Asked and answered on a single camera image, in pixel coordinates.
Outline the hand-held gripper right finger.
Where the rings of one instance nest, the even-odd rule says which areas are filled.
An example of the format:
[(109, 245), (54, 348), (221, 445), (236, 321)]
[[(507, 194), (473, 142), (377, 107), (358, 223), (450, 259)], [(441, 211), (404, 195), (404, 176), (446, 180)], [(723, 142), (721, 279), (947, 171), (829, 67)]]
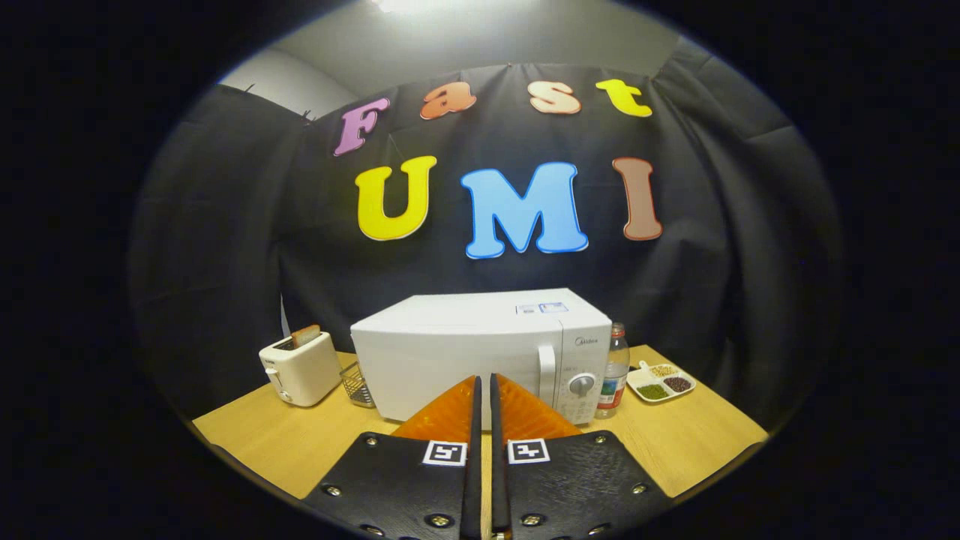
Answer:
[(673, 506), (609, 430), (584, 433), (490, 377), (491, 530), (504, 539), (625, 539)]

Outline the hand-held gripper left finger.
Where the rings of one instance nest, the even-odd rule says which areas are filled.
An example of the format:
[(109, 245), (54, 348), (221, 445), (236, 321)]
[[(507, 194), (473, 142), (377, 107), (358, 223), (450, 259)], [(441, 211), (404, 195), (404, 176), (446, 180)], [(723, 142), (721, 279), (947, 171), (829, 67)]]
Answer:
[(393, 433), (360, 433), (303, 503), (371, 539), (479, 539), (483, 383), (466, 377)]

